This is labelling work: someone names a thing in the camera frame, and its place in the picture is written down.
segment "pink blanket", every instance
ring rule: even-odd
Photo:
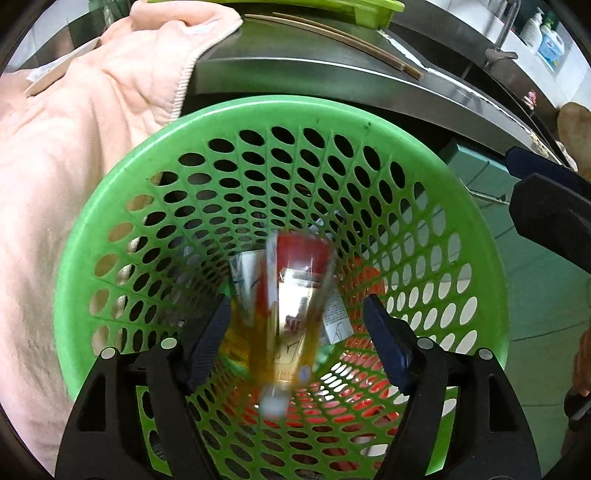
[[[38,95],[23,94],[28,72],[0,78],[0,402],[52,473],[72,407],[51,311],[64,242],[102,177],[179,116],[199,56],[241,24],[216,4],[138,1]]]

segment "wall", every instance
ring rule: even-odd
[[[488,3],[487,0],[428,1],[447,10],[492,42],[496,41],[503,27],[503,22],[489,12],[484,5]],[[556,108],[573,100],[575,94],[579,103],[588,105],[591,103],[591,95],[583,82],[586,76],[591,73],[591,67],[568,32],[559,27],[558,33],[564,40],[566,50],[563,61],[556,72],[553,72],[537,53],[530,51],[514,32],[509,33],[503,50],[515,51],[519,58],[503,61],[514,61]]]

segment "white bottle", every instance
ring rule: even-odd
[[[521,40],[534,52],[538,51],[538,48],[542,44],[543,35],[540,27],[542,25],[543,13],[542,9],[538,8],[537,13],[525,23],[521,31]]]

